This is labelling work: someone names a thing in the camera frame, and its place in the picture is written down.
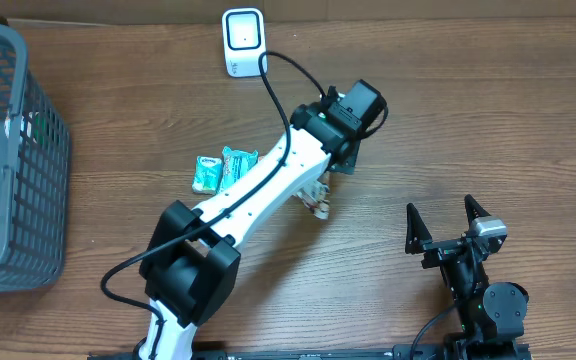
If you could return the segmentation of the small teal tissue pack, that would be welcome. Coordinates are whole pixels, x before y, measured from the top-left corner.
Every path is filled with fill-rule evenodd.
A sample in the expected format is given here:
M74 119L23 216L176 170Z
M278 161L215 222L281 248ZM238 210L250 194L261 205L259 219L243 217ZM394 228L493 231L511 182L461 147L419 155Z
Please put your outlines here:
M222 169L221 158L198 156L192 191L199 194L215 195L221 180Z

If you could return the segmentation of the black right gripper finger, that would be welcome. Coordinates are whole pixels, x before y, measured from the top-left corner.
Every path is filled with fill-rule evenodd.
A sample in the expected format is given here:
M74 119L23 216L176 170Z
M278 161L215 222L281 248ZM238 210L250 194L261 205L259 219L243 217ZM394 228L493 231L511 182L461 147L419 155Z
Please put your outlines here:
M489 213L474 199L471 194L464 197L464 206L469 223L480 217L488 217Z
M432 236L413 203L407 204L406 217L407 233L405 252L407 254L423 253L424 247L432 243Z

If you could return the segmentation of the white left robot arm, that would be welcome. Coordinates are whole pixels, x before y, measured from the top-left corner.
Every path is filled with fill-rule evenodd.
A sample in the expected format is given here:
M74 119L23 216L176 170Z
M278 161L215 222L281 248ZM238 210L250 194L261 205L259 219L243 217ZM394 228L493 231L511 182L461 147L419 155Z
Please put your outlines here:
M363 80L282 118L286 131L240 180L189 208L173 202L160 216L139 273L152 313L138 359L189 359L197 329L231 294L241 249L290 197L343 164L387 116L383 96Z

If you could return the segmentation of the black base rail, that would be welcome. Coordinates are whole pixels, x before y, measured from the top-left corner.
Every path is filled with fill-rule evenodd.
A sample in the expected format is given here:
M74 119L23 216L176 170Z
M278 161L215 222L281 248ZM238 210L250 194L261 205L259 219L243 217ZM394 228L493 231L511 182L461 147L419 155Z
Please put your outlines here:
M532 355L528 345L519 345L518 354L511 355L484 355L477 350L474 355L465 359L519 359L530 360ZM129 360L133 359L131 353L111 355L90 355L88 360ZM194 352L193 360L409 360L410 345L395 345L391 349L345 349L331 351L269 351L269 352L231 352L223 350L210 350ZM457 359L450 357L440 345L423 344L415 349L415 360Z

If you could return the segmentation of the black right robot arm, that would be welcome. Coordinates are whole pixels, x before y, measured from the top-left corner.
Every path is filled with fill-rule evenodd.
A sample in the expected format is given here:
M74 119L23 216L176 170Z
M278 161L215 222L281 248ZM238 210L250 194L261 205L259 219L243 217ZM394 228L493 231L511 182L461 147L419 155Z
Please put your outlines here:
M517 342L524 335L527 290L513 282L491 283L483 266L501 249L507 226L470 194L464 207L469 228L456 239L435 242L414 204L406 206L405 252L421 254L423 268L440 270L453 304L419 330L405 354L410 359L530 359L529 347ZM420 342L426 332L453 311L461 331L423 350Z

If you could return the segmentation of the brown bread snack bag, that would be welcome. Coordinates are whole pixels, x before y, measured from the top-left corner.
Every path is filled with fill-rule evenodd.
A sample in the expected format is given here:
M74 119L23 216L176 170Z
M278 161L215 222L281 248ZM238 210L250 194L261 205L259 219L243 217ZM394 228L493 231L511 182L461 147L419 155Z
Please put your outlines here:
M325 172L318 179L307 183L295 193L295 196L303 202L305 207L321 220L327 220L329 217L330 205L327 199L330 193L329 180L330 174Z

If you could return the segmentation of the grey plastic basket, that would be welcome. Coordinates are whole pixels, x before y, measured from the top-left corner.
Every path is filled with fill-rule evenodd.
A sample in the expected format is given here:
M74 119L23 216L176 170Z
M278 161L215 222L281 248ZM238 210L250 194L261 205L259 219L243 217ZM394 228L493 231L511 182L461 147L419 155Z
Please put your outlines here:
M0 25L0 293L62 274L71 159L69 128L29 70L23 37Z

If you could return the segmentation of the teal wet wipes pack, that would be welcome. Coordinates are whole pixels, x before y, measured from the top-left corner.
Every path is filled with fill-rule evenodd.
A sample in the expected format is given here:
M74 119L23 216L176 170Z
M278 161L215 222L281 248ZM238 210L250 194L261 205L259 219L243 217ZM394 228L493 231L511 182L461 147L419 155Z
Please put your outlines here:
M257 164L258 156L257 151L249 153L225 146L222 150L223 167L218 192L222 193L228 190L246 175Z

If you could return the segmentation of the white barcode scanner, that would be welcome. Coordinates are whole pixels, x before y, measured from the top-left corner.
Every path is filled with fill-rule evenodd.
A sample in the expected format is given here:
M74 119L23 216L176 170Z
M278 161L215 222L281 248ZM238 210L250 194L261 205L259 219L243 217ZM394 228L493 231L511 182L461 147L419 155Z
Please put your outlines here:
M259 57L266 51L262 12L253 7L227 10L222 33L227 73L235 78L259 76Z

